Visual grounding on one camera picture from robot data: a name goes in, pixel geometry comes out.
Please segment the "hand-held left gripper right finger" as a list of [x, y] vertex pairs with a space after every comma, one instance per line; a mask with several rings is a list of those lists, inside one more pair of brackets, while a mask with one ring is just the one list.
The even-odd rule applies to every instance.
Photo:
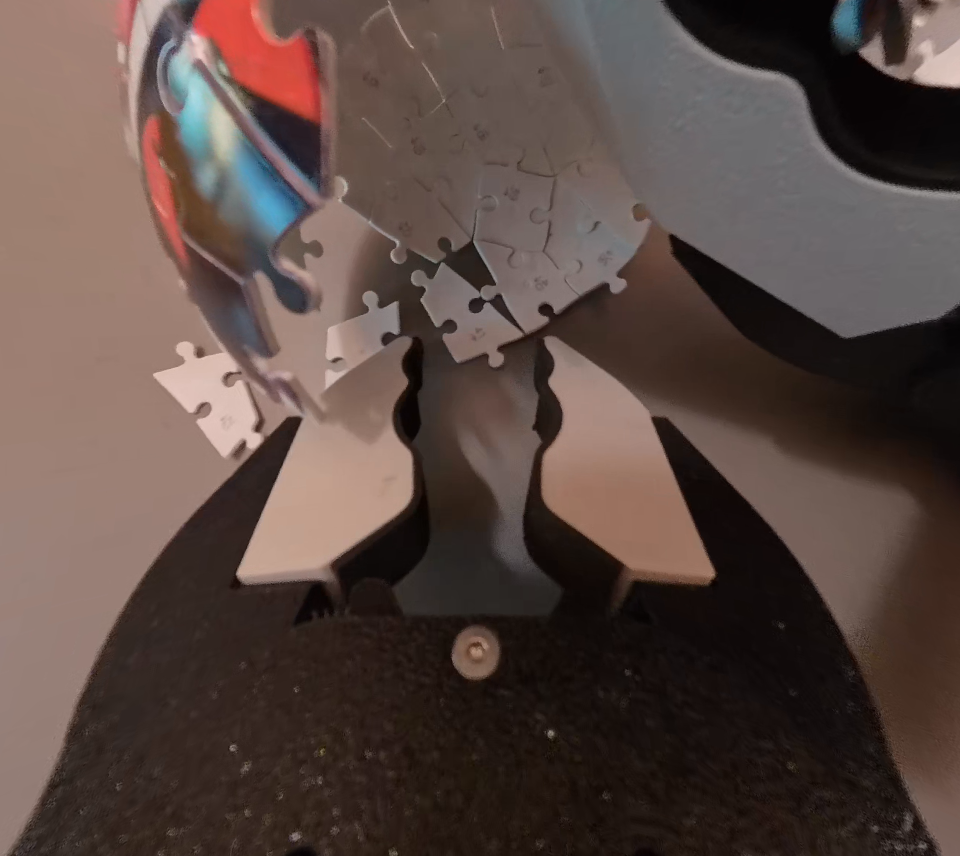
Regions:
[[642, 400], [556, 336], [537, 342], [538, 443], [523, 513], [534, 564], [574, 607], [622, 610], [636, 585], [716, 569]]

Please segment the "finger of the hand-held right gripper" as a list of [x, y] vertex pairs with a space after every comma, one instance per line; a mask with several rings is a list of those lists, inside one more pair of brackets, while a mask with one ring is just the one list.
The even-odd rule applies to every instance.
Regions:
[[800, 84], [697, 41], [663, 0], [535, 0], [654, 220], [841, 337], [958, 305], [958, 193], [840, 162]]

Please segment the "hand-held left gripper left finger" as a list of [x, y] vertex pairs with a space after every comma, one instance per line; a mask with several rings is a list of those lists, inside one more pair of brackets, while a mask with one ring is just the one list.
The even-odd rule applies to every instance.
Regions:
[[400, 336], [318, 397], [235, 572], [241, 586], [312, 584], [336, 608], [366, 580], [395, 586], [429, 546], [421, 428], [424, 346]]

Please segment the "partly built puzzle ball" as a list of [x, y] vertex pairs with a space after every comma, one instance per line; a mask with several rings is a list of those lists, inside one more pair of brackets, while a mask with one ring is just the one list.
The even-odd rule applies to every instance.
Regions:
[[[307, 0], [326, 3], [329, 0]], [[559, 161], [527, 126], [504, 135], [483, 115], [520, 110], [520, 82], [438, 79], [394, 0], [362, 22], [301, 16], [297, 0], [119, 0], [126, 137], [150, 216], [181, 286], [237, 376], [299, 415], [312, 402], [278, 353], [256, 286], [303, 315], [320, 292], [284, 251], [334, 201], [409, 253], [441, 263], [474, 243], [499, 167], [531, 209], [549, 205]]]

